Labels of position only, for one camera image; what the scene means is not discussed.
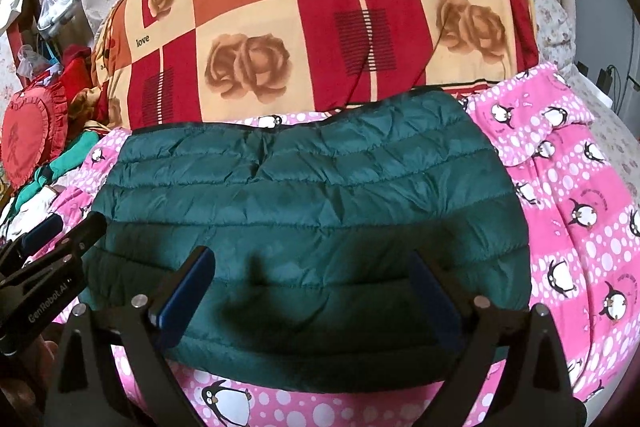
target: white polka dot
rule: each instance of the white polka dot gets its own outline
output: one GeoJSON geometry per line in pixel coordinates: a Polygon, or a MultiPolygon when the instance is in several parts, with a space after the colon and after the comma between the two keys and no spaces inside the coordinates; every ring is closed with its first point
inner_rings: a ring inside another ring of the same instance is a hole
{"type": "Polygon", "coordinates": [[[611,369],[615,365],[617,358],[618,358],[617,353],[614,353],[613,355],[611,355],[609,362],[607,363],[607,369],[611,369]]]}
{"type": "Polygon", "coordinates": [[[334,424],[335,412],[329,404],[320,403],[314,408],[313,419],[318,427],[331,427],[334,424]]]}
{"type": "Polygon", "coordinates": [[[291,401],[291,395],[287,391],[278,390],[276,391],[276,400],[279,404],[286,405],[291,401]]]}
{"type": "Polygon", "coordinates": [[[405,403],[400,408],[400,416],[405,420],[415,420],[416,418],[418,418],[418,416],[420,416],[421,412],[422,411],[420,411],[420,406],[416,405],[415,403],[405,403]]]}
{"type": "Polygon", "coordinates": [[[592,371],[595,371],[598,368],[598,362],[600,361],[600,355],[596,353],[593,355],[593,359],[591,360],[590,368],[592,371]]]}
{"type": "Polygon", "coordinates": [[[596,246],[591,241],[587,241],[585,247],[587,249],[589,257],[596,257],[596,246]]]}
{"type": "Polygon", "coordinates": [[[613,268],[613,259],[608,253],[602,256],[602,268],[607,272],[613,268]]]}
{"type": "Polygon", "coordinates": [[[378,409],[376,409],[372,405],[369,405],[368,407],[364,408],[362,416],[364,418],[364,423],[371,423],[378,417],[378,409]]]}
{"type": "Polygon", "coordinates": [[[305,415],[299,411],[287,414],[287,427],[306,427],[305,415]]]}
{"type": "Polygon", "coordinates": [[[193,398],[194,398],[194,400],[196,401],[197,404],[206,405],[204,403],[204,399],[202,397],[202,388],[201,387],[196,387],[193,390],[193,398]]]}
{"type": "Polygon", "coordinates": [[[205,373],[204,371],[200,371],[199,369],[195,369],[193,371],[193,378],[195,378],[200,383],[209,383],[209,373],[205,373]]]}
{"type": "Polygon", "coordinates": [[[120,369],[122,370],[124,375],[127,375],[128,377],[131,376],[131,367],[129,365],[129,360],[127,360],[125,357],[122,357],[120,359],[120,369]]]}
{"type": "Polygon", "coordinates": [[[611,349],[613,349],[613,339],[611,337],[607,337],[607,340],[604,341],[604,347],[602,348],[602,354],[605,357],[608,357],[609,353],[611,352],[611,349]]]}

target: quilted jacket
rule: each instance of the quilted jacket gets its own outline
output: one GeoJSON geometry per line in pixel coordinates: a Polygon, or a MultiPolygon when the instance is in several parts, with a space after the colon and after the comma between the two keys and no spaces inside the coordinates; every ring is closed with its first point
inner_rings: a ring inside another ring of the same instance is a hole
{"type": "Polygon", "coordinates": [[[83,257],[95,308],[152,294],[196,245],[216,276],[169,358],[312,392],[441,380],[408,283],[421,248],[468,290],[526,308],[527,223],[494,148],[450,95],[416,89],[320,123],[135,132],[98,193],[83,257]]]}

